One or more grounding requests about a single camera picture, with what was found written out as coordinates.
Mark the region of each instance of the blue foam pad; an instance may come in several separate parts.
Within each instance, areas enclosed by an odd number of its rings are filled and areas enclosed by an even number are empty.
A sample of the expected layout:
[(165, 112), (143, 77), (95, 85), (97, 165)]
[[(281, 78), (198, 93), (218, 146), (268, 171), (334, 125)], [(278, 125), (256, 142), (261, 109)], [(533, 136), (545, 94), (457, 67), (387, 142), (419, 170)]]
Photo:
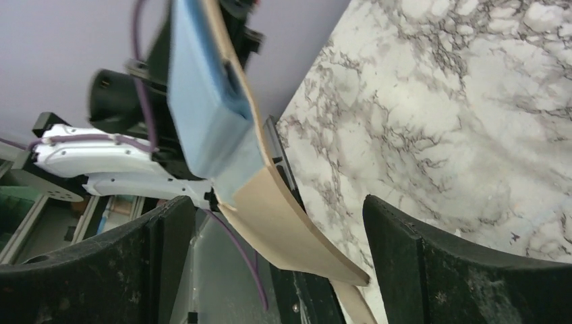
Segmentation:
[(189, 169), (212, 179), (252, 131), (250, 105), (219, 55), (200, 0), (175, 0), (171, 28), (169, 109)]

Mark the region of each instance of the gray marble veining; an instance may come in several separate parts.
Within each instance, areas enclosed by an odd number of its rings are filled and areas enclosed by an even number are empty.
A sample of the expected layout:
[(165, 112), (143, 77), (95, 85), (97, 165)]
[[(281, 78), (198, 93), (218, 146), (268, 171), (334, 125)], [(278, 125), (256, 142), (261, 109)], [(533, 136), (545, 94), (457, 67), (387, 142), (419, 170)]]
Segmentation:
[(372, 276), (369, 193), (572, 263), (570, 1), (353, 0), (278, 129), (308, 215)]

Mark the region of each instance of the curved wooden board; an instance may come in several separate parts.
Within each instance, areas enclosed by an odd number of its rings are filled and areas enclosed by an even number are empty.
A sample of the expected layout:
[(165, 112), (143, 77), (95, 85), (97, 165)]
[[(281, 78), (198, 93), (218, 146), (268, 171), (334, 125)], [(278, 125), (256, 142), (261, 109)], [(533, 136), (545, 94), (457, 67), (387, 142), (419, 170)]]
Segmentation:
[(369, 276), (312, 223), (273, 167), (260, 170), (234, 196), (235, 211), (221, 204), (229, 223), (280, 269), (303, 271), (366, 286)]
[(229, 223), (274, 266), (329, 278), (352, 319), (375, 324), (371, 310), (356, 286), (366, 286), (369, 276), (338, 250), (312, 223), (284, 184), (274, 166), (258, 105), (232, 47), (218, 1), (203, 0), (211, 30), (223, 59), (228, 60), (244, 89), (254, 120), (258, 146), (266, 165), (234, 195), (234, 206), (220, 201)]

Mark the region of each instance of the purple cable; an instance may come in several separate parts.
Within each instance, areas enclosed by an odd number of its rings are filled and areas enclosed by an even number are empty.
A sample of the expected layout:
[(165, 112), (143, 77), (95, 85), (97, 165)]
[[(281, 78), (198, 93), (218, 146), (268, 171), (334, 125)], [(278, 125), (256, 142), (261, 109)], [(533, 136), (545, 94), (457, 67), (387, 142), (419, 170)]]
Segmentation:
[[(131, 25), (131, 46), (134, 59), (137, 61), (142, 61), (141, 50), (139, 47), (139, 20), (141, 18), (141, 13), (145, 0), (136, 0), (135, 8), (133, 10), (132, 25)], [(147, 90), (143, 81), (139, 78), (135, 78), (135, 88), (137, 90), (137, 96), (139, 97), (139, 102), (141, 103), (141, 111), (143, 112), (143, 119), (145, 120), (145, 125), (147, 125), (147, 134), (150, 143), (150, 152), (154, 152), (157, 148), (157, 132), (155, 129), (155, 120), (153, 116), (153, 109), (151, 107), (151, 102), (149, 96), (147, 95)]]
[(6, 145), (9, 145), (9, 146), (16, 147), (17, 149), (20, 149), (20, 150), (26, 149), (26, 147), (24, 145), (18, 144), (16, 142), (12, 142), (11, 140), (5, 140), (4, 138), (0, 138), (0, 142), (4, 143)]
[[(140, 149), (141, 151), (150, 153), (151, 148), (143, 143), (139, 143), (134, 138), (128, 138), (127, 136), (123, 135), (116, 135), (115, 139), (110, 137), (108, 134), (80, 134), (80, 135), (70, 135), (70, 136), (52, 136), (49, 139), (49, 142), (52, 143), (63, 143), (63, 142), (81, 142), (85, 140), (115, 140), (117, 143), (124, 143), (133, 146), (136, 149)], [(28, 145), (28, 150), (31, 151), (36, 145), (42, 144), (42, 138), (38, 138), (33, 140)]]
[(238, 242), (238, 239), (234, 236), (233, 232), (227, 226), (227, 224), (225, 224), (212, 211), (209, 211), (208, 209), (204, 209), (204, 212), (207, 215), (211, 216), (217, 223), (219, 223), (220, 226), (223, 227), (223, 230), (225, 230), (225, 232), (228, 234), (228, 236), (233, 241), (234, 245), (236, 245), (238, 252), (240, 252), (240, 255), (244, 259), (244, 262), (246, 262), (246, 265), (248, 266), (250, 273), (252, 273), (252, 277), (254, 278), (254, 282), (256, 283), (256, 288), (258, 288), (258, 295), (260, 297), (260, 301), (262, 302), (262, 307), (264, 308), (265, 311), (267, 311), (268, 310), (268, 299), (266, 298), (266, 292), (264, 291), (264, 287), (262, 287), (262, 282), (260, 281), (260, 277), (258, 276), (257, 270), (255, 270), (255, 268), (254, 268), (254, 264), (252, 264), (252, 261), (248, 258), (248, 255), (246, 255), (246, 251), (242, 248), (242, 246)]
[[(133, 10), (133, 17), (132, 17), (132, 30), (131, 30), (131, 42), (132, 42), (132, 51), (133, 56), (136, 60), (141, 61), (141, 50), (139, 48), (139, 20), (141, 17), (141, 11), (143, 8), (145, 0), (137, 0), (135, 2), (135, 8)], [(137, 96), (139, 97), (139, 102), (141, 103), (141, 110), (143, 112), (143, 118), (145, 120), (145, 125), (147, 126), (147, 134), (149, 140), (149, 146), (139, 143), (137, 140), (132, 138), (128, 138), (123, 135), (116, 135), (114, 138), (110, 137), (106, 134), (81, 134), (81, 135), (69, 135), (69, 136), (54, 136), (49, 138), (49, 142), (52, 143), (62, 143), (62, 142), (77, 142), (82, 140), (115, 140), (118, 143), (129, 144), (135, 147), (136, 149), (140, 149), (141, 151), (147, 153), (155, 152), (157, 148), (157, 132), (155, 129), (155, 120), (153, 116), (153, 109), (151, 107), (151, 102), (149, 100), (149, 96), (147, 95), (147, 91), (145, 89), (145, 85), (143, 81), (139, 78), (135, 78), (135, 88), (137, 90)], [(12, 142), (10, 140), (5, 140), (0, 138), (0, 142), (8, 144), (10, 146), (14, 146), (18, 149), (26, 149), (25, 146), (18, 144), (16, 142)], [(36, 145), (42, 144), (42, 138), (38, 138), (37, 140), (33, 140), (27, 147), (28, 150), (32, 150)]]

